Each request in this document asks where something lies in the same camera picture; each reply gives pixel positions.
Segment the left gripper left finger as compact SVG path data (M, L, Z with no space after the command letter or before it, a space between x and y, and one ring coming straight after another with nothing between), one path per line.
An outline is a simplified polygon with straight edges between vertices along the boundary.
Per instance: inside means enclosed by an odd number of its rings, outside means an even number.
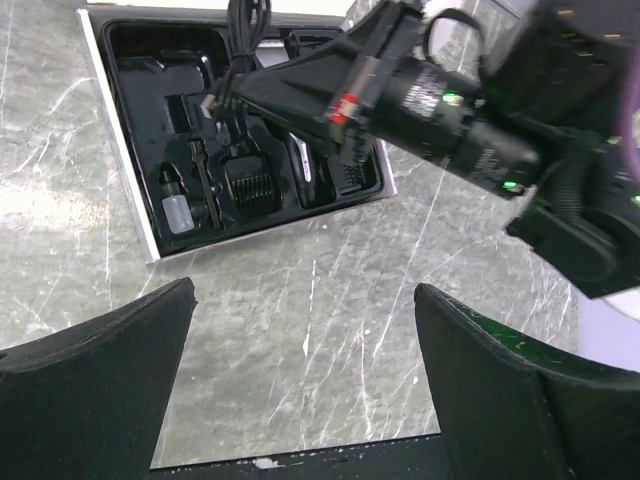
M195 307L183 278L2 350L2 478L147 478Z

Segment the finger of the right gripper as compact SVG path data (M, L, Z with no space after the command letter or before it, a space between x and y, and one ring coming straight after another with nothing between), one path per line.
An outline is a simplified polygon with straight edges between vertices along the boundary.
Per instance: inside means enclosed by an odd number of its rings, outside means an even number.
M230 9L230 66L214 86L214 114L242 106L322 150L366 150L371 138L400 142L388 90L400 63L400 12L374 9L350 30L270 67L257 50L268 9Z

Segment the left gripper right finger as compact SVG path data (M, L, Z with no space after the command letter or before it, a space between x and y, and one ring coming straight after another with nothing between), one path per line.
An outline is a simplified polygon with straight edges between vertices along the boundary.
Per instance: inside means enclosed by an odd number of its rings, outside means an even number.
M414 302L453 478L638 478L638 373L552 347L429 284Z

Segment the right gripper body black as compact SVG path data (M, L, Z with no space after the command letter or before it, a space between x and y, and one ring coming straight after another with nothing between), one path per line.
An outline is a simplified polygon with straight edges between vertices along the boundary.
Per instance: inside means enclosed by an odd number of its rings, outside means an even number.
M490 109L482 83L416 58L429 34L419 2L382 1L325 45L331 147L355 163L377 137L485 190L533 186L535 139Z

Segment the black silver hair trimmer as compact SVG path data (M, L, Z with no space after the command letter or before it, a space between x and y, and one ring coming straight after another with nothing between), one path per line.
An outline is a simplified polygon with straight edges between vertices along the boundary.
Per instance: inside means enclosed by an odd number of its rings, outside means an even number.
M293 133L286 136L300 204L309 209L316 203L317 174L310 146Z

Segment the white box with black tray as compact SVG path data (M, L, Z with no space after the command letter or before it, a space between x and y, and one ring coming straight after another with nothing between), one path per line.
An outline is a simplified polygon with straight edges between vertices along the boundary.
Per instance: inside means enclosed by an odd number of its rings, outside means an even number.
M77 12L88 62L102 103L120 178L144 259L153 264L289 224L393 197L391 164L375 143L356 165L315 151L316 203L301 206L286 136L289 132L240 109L212 118L203 103L229 65L226 14L180 3L174 8L87 4ZM189 139L202 139L207 170L224 225L211 222ZM223 160L230 146L271 156L282 208L243 217L232 197ZM162 207L160 173L179 178L195 228L175 235Z

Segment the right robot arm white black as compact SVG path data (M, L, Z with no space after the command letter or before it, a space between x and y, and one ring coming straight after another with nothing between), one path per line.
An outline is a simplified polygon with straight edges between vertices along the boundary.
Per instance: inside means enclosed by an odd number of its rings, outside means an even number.
M270 67L266 1L233 1L231 66L210 117L251 111L347 164L375 139L505 199L506 228L588 298L639 315L639 5L538 1L466 77L429 51L435 18L382 1L346 32Z

